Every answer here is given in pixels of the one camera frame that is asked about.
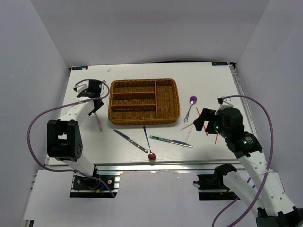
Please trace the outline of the purple iridescent spoon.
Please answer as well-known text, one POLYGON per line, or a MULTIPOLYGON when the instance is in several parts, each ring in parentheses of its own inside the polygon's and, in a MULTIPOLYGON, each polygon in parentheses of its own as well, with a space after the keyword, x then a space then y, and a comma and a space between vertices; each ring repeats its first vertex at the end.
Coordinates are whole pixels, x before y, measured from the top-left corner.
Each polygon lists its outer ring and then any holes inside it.
POLYGON ((197 97, 196 96, 191 96, 190 99, 190 107, 188 109, 188 112, 183 120, 184 123, 187 123, 188 122, 188 119, 189 119, 189 115, 190 115, 190 111, 191 111, 191 108, 192 106, 197 102, 197 97))

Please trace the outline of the white chopstick long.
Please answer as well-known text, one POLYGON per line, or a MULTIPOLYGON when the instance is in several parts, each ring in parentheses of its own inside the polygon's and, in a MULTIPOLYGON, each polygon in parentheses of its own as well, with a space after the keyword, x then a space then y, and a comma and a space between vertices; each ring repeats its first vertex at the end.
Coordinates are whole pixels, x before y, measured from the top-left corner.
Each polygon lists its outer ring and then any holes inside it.
POLYGON ((185 143, 187 143, 187 141, 188 141, 188 139, 189 139, 189 136, 190 136, 190 134, 191 134, 191 131, 192 131, 193 126, 194 126, 194 125, 191 124, 190 129, 189 129, 188 134, 187 134, 187 137, 186 137, 186 139, 185 139, 185 143))

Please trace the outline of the pink handled fork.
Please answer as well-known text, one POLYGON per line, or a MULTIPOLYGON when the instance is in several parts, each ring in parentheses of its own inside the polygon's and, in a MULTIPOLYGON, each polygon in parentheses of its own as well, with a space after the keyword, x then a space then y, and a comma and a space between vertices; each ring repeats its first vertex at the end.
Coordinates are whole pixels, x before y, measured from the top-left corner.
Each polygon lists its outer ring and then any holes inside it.
POLYGON ((98 117, 97 113, 94 113, 94 117, 95 117, 95 119, 97 121, 97 125, 98 125, 99 131, 102 132, 103 131, 102 130, 102 124, 101 124, 100 118, 98 117))

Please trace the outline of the woven wicker cutlery tray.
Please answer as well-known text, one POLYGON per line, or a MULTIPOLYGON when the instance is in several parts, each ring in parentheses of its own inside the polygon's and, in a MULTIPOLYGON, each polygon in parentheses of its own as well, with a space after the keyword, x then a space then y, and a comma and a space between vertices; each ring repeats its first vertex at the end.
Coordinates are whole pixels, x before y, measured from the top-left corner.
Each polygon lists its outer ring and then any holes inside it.
POLYGON ((180 116, 173 79, 125 79, 111 83, 108 119, 114 125, 175 123, 180 116))

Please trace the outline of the right blue table label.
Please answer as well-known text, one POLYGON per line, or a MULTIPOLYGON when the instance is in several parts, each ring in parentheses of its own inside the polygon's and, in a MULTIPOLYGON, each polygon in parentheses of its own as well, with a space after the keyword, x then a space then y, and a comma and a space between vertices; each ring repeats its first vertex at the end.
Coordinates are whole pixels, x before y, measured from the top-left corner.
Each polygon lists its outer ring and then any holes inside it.
POLYGON ((228 66, 229 64, 226 61, 216 61, 216 62, 211 62, 213 66, 228 66))

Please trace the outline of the green handled table knife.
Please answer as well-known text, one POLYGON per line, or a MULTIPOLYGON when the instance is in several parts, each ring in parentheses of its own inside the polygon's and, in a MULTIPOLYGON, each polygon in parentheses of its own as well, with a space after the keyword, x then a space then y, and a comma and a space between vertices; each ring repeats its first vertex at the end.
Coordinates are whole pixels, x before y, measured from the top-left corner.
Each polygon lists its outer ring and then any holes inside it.
POLYGON ((166 143, 180 145, 180 146, 183 146, 183 147, 192 148, 192 145, 190 145, 188 143, 185 143, 185 142, 182 142, 182 141, 178 141, 178 140, 169 140, 169 139, 166 139, 166 138, 152 136, 152 135, 150 135, 149 138, 153 139, 153 140, 158 140, 158 141, 166 142, 166 143))

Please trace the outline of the blue table label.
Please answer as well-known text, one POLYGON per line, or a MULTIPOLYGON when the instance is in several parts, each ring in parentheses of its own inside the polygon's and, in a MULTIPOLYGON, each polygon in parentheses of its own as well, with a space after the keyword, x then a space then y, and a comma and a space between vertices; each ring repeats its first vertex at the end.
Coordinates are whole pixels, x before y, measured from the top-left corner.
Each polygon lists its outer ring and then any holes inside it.
POLYGON ((88 66, 73 66, 71 70, 87 70, 88 66))
POLYGON ((216 61, 216 62, 211 62, 213 66, 228 66, 229 64, 226 61, 216 61))

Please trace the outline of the iridescent round bowl spoon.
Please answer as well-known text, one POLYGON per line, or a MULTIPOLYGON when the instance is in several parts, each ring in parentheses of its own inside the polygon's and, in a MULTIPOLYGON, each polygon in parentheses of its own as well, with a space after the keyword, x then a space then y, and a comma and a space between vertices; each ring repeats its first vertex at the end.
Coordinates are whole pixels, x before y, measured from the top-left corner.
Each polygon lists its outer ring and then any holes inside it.
POLYGON ((145 137, 146 137, 146 140, 147 140, 147 144, 148 144, 148 147, 149 147, 148 159, 150 161, 155 161, 156 160, 156 155, 151 150, 151 146, 150 146, 150 143, 149 143, 149 139, 148 139, 148 135, 147 135, 147 131, 146 131, 146 127, 145 126, 143 126, 143 130, 144 130, 144 134, 145 134, 145 137))

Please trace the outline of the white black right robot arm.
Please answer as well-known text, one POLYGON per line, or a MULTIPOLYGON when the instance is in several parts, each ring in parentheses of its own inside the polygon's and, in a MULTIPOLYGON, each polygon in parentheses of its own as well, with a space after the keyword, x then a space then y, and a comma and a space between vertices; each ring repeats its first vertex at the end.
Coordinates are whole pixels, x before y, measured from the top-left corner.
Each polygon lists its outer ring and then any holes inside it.
POLYGON ((205 131, 225 139, 255 187, 252 188, 232 164, 215 168, 214 184, 232 190, 249 208, 259 227, 301 227, 303 210, 295 206, 277 182, 257 138, 244 130, 240 111, 232 107, 218 111, 204 108, 194 121, 196 130, 201 131, 205 122, 208 122, 205 131))

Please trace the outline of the left blue table label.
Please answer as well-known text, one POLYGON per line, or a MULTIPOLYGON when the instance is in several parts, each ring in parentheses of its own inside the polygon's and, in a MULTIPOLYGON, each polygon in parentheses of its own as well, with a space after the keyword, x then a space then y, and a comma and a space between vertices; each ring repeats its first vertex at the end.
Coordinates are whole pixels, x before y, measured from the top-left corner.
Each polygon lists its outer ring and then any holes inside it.
POLYGON ((87 70, 88 66, 73 66, 71 70, 87 70))

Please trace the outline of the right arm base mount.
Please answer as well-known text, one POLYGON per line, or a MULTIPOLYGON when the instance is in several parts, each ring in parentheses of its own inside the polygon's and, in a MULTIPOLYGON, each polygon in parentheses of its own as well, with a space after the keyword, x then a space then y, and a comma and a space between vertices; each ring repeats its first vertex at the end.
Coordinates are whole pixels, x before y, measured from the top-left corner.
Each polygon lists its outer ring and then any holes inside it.
POLYGON ((200 201, 232 201, 236 194, 217 180, 214 175, 197 175, 193 184, 198 187, 200 201))

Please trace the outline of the aluminium table frame rail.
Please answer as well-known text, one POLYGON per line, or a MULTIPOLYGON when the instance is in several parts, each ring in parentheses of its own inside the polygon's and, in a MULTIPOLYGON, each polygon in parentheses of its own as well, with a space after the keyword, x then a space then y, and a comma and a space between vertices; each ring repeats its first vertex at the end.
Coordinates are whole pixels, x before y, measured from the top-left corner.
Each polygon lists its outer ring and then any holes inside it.
POLYGON ((152 135, 185 142, 191 124, 184 123, 183 120, 190 107, 191 96, 196 96, 197 102, 191 108, 190 122, 203 108, 218 108, 219 97, 233 95, 232 102, 243 114, 246 131, 256 133, 249 112, 249 102, 237 97, 238 94, 243 94, 243 90, 236 69, 232 65, 213 66, 209 62, 190 62, 89 66, 87 70, 70 72, 63 102, 69 104, 75 101, 73 86, 83 79, 105 80, 107 84, 111 84, 121 79, 165 78, 173 79, 177 84, 180 117, 173 124, 146 126, 151 151, 156 155, 155 161, 148 159, 149 147, 143 126, 118 126, 109 121, 108 99, 104 100, 103 107, 97 112, 103 131, 99 131, 93 116, 86 118, 80 127, 83 154, 98 165, 99 169, 108 166, 118 170, 214 169, 225 163, 232 163, 236 168, 242 169, 242 165, 227 149, 222 137, 218 136, 215 144, 215 135, 206 135, 203 131, 196 131, 194 127, 187 141, 192 148, 149 138, 152 135), (138 149, 113 130, 124 133, 147 149, 148 153, 138 149))

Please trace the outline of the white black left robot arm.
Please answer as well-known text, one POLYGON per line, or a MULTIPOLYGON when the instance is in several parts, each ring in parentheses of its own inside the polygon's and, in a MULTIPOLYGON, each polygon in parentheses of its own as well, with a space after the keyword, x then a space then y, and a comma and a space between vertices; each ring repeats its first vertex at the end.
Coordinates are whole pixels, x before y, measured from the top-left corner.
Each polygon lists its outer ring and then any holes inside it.
POLYGON ((104 105, 101 96, 104 94, 105 81, 89 79, 88 84, 79 82, 74 90, 77 102, 57 120, 47 123, 47 154, 62 161, 76 172, 85 174, 84 183, 94 189, 99 186, 100 177, 96 174, 96 166, 90 162, 83 152, 80 126, 84 120, 94 115, 99 130, 101 122, 96 112, 104 105))

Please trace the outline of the silver patterned table knife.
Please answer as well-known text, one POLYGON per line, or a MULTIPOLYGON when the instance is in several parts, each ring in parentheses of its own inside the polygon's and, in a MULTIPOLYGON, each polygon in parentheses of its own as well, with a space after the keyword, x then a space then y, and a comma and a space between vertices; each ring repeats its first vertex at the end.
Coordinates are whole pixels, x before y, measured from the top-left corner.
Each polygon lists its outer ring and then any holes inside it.
POLYGON ((130 137, 128 137, 127 135, 125 135, 124 133, 118 131, 118 130, 113 130, 115 133, 117 133, 118 135, 120 135, 121 137, 123 137, 125 140, 127 140, 128 142, 130 142, 131 144, 133 144, 135 147, 137 147, 138 149, 142 150, 145 153, 148 153, 148 150, 145 149, 144 147, 142 147, 141 145, 139 145, 138 143, 134 142, 130 137))

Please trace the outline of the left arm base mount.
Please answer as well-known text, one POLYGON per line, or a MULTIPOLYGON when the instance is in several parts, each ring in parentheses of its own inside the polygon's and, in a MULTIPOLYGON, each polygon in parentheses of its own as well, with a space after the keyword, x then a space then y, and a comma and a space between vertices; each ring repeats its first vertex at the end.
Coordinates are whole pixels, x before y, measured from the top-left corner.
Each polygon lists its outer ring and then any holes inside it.
MULTIPOLYGON (((99 178, 109 187, 114 195, 117 194, 120 175, 98 175, 99 178)), ((107 187, 100 181, 93 180, 84 176, 74 175, 71 190, 70 198, 110 198, 114 197, 107 189, 107 187)))

